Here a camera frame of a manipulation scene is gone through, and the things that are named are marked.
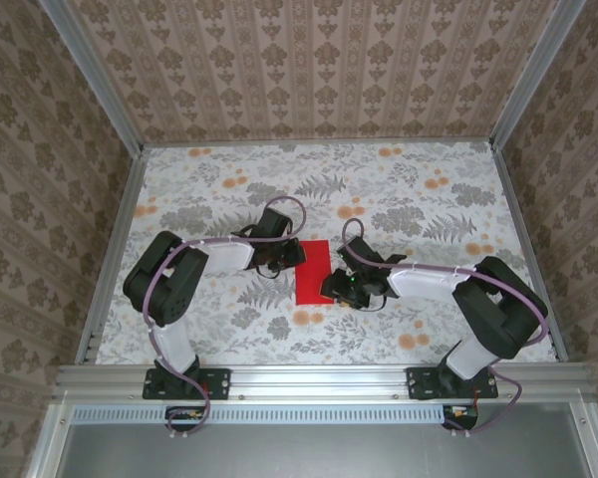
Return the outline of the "long aluminium mounting rail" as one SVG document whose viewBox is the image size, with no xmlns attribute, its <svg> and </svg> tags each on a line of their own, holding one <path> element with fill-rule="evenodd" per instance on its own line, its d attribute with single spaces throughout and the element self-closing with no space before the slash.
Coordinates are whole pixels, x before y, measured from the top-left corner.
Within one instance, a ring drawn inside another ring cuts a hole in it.
<svg viewBox="0 0 598 478">
<path fill-rule="evenodd" d="M 66 365 L 52 390 L 54 402 L 139 404 L 146 365 Z M 232 365 L 229 403 L 405 403 L 407 366 Z M 592 401 L 583 364 L 499 363 L 495 370 L 519 382 L 521 403 Z"/>
</svg>

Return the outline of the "slanted aluminium frame post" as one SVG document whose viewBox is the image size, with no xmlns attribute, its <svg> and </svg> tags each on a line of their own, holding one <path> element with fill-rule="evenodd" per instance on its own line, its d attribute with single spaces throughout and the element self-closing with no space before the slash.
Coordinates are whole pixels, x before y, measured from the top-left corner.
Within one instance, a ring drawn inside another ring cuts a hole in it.
<svg viewBox="0 0 598 478">
<path fill-rule="evenodd" d="M 500 151 L 509 140 L 556 54 L 583 10 L 586 0 L 559 0 L 527 64 L 494 125 L 489 142 Z"/>
<path fill-rule="evenodd" d="M 94 43 L 80 26 L 68 0 L 39 0 L 80 68 L 101 107 L 133 160 L 142 155 L 144 141 L 125 109 Z"/>
</svg>

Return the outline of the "grey metal panel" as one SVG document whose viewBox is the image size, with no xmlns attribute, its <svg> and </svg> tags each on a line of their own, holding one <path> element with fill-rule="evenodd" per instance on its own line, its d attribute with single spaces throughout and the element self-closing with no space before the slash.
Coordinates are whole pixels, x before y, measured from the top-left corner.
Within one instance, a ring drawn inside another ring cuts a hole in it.
<svg viewBox="0 0 598 478">
<path fill-rule="evenodd" d="M 566 420 L 480 436 L 424 425 L 78 425 L 58 478 L 591 478 Z"/>
</svg>

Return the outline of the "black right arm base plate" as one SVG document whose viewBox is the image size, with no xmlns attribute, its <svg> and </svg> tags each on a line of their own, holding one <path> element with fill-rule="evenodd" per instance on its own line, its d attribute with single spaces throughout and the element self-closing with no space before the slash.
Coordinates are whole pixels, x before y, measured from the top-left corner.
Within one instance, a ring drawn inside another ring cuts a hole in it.
<svg viewBox="0 0 598 478">
<path fill-rule="evenodd" d="M 419 366 L 406 369 L 408 394 L 411 399 L 498 398 L 496 380 L 488 370 L 463 379 L 449 368 Z"/>
</svg>

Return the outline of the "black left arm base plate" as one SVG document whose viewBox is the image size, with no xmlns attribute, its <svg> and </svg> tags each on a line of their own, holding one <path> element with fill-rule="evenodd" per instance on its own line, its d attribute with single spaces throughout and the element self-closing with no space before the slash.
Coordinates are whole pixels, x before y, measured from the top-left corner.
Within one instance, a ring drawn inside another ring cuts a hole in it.
<svg viewBox="0 0 598 478">
<path fill-rule="evenodd" d="M 228 368 L 201 368 L 194 378 L 211 400 L 228 399 L 230 379 Z M 148 400 L 203 400 L 201 392 L 189 381 L 157 366 L 146 373 L 142 397 Z"/>
</svg>

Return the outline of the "small black controller board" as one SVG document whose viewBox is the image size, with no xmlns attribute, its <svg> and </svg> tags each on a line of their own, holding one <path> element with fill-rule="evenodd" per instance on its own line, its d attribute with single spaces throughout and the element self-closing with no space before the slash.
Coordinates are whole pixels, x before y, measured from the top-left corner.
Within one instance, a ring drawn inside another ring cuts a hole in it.
<svg viewBox="0 0 598 478">
<path fill-rule="evenodd" d="M 444 405 L 443 427 L 448 430 L 470 431 L 475 428 L 478 411 L 475 405 Z"/>
<path fill-rule="evenodd" d="M 203 405 L 169 406 L 165 409 L 164 420 L 170 432 L 190 433 L 206 420 L 206 407 Z"/>
</svg>

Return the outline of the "aluminium table side rail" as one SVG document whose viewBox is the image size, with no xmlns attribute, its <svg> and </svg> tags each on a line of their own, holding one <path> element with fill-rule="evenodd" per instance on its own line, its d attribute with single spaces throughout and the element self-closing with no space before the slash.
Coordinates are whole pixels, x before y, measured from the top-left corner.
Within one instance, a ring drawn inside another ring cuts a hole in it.
<svg viewBox="0 0 598 478">
<path fill-rule="evenodd" d="M 97 352 L 92 352 L 90 343 L 94 337 L 99 337 L 102 334 L 108 318 L 127 239 L 144 183 L 148 162 L 146 150 L 147 148 L 143 145 L 140 148 L 139 154 L 132 161 L 100 276 L 77 349 L 75 365 L 91 363 L 97 357 Z"/>
<path fill-rule="evenodd" d="M 490 149 L 518 236 L 521 250 L 525 258 L 525 264 L 528 269 L 529 277 L 531 279 L 532 285 L 534 286 L 536 294 L 545 302 L 548 309 L 547 324 L 549 326 L 550 340 L 555 350 L 555 355 L 559 361 L 569 361 L 569 354 L 566 350 L 562 334 L 560 333 L 558 327 L 556 316 L 554 314 L 547 288 L 545 286 L 536 255 L 531 244 L 530 236 L 526 228 L 509 172 L 506 168 L 503 154 L 495 145 L 492 145 Z"/>
</svg>

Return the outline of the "floral patterned table cover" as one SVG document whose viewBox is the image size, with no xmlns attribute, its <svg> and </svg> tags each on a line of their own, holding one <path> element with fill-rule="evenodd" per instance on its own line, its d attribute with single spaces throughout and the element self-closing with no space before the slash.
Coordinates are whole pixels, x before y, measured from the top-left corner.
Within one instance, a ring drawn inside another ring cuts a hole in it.
<svg viewBox="0 0 598 478">
<path fill-rule="evenodd" d="M 272 202 L 303 240 L 337 248 L 360 231 L 383 256 L 448 266 L 495 256 L 529 278 L 484 141 L 153 147 L 144 159 L 123 274 L 160 231 L 222 237 Z M 290 271 L 208 275 L 183 334 L 206 364 L 387 364 L 436 362 L 466 333 L 448 303 L 373 299 L 355 312 L 301 304 L 295 291 Z"/>
</svg>

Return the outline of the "red paper sheet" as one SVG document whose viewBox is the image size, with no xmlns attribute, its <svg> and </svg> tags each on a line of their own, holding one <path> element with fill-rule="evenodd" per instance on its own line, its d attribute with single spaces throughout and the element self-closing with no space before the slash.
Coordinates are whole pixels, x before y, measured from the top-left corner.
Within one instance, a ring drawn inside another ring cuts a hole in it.
<svg viewBox="0 0 598 478">
<path fill-rule="evenodd" d="M 330 244 L 327 240 L 301 241 L 306 261 L 295 268 L 297 306 L 332 305 L 334 300 L 321 294 L 324 280 L 332 273 Z"/>
</svg>

